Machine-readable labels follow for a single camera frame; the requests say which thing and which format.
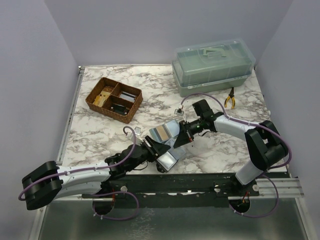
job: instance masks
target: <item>storage box lid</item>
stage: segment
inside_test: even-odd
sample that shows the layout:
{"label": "storage box lid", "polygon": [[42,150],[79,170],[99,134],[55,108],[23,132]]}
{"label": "storage box lid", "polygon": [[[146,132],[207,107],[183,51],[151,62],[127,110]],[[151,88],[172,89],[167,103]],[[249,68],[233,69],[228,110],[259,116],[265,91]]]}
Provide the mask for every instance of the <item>storage box lid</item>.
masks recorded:
{"label": "storage box lid", "polygon": [[244,65],[250,68],[256,62],[241,39],[178,48],[176,57],[186,76]]}

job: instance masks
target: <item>pliers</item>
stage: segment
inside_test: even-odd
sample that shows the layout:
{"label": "pliers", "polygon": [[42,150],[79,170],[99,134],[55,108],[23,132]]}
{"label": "pliers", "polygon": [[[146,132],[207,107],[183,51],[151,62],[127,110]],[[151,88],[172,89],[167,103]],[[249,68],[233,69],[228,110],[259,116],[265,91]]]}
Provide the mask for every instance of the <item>pliers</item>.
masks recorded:
{"label": "pliers", "polygon": [[234,109],[235,108],[235,105],[236,105],[236,100],[235,100],[235,89],[234,87],[231,88],[231,91],[229,93],[229,96],[225,99],[224,101],[224,107],[226,108],[227,107],[227,103],[229,100],[232,100],[232,106],[231,106],[231,109]]}

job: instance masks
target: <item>transparent plastic box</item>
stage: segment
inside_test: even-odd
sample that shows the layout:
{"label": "transparent plastic box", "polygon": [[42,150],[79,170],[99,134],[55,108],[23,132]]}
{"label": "transparent plastic box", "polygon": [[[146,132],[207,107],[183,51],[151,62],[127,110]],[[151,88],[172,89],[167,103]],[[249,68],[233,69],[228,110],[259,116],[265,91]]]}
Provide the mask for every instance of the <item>transparent plastic box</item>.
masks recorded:
{"label": "transparent plastic box", "polygon": [[182,47],[175,53],[172,70],[182,97],[238,87],[256,62],[241,39]]}

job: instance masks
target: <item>box handle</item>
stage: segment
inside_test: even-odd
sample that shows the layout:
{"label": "box handle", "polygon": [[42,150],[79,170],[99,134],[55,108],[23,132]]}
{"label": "box handle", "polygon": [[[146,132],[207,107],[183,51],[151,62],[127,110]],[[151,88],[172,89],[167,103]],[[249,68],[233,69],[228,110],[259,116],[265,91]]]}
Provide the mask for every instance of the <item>box handle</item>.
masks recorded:
{"label": "box handle", "polygon": [[222,48],[214,48],[214,47],[208,47],[203,49],[203,56],[208,56],[207,52],[216,52],[219,51],[221,53],[221,57],[226,57],[225,50]]}

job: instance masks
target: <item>table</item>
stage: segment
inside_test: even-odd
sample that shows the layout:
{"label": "table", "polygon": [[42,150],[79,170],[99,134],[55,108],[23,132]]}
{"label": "table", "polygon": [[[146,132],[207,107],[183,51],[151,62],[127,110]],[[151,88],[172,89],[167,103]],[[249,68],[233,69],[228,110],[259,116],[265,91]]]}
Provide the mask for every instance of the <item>table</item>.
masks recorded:
{"label": "table", "polygon": [[[174,115],[180,105],[179,96],[170,65],[122,65],[122,66],[88,66],[85,68],[82,83],[76,100],[73,121],[66,142],[63,166],[81,166],[97,163],[106,157],[121,153],[132,142],[123,134],[127,124],[104,116],[89,109],[86,97],[102,77],[142,90],[143,102],[134,115],[129,126],[140,127],[142,136],[150,135],[149,129],[172,119],[181,121]],[[224,102],[230,89],[212,92],[219,101]],[[261,93],[255,72],[245,83],[234,89],[236,105],[227,113],[235,118],[262,122],[270,118]],[[192,96],[184,102],[188,121],[196,119],[192,108],[203,96]],[[219,105],[205,97],[213,112],[220,112]],[[224,133],[208,133],[196,136],[194,143],[185,146],[186,159],[179,161],[170,174],[190,173],[234,173],[250,159],[247,144]],[[286,172],[285,167],[272,171]],[[150,163],[142,171],[129,174],[159,174],[156,164]]]}

